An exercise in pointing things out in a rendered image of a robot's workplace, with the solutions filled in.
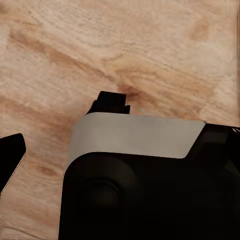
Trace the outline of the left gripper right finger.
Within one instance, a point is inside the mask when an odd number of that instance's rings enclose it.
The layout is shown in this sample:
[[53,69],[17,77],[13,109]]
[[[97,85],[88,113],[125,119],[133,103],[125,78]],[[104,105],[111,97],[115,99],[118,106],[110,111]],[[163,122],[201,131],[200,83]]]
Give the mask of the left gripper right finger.
[[240,135],[229,133],[224,150],[240,173]]

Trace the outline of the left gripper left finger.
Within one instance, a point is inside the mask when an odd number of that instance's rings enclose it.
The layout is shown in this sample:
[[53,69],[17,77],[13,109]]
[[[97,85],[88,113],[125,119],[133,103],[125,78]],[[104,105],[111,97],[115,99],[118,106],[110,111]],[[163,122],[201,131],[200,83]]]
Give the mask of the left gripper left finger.
[[0,193],[26,152],[21,133],[0,138]]

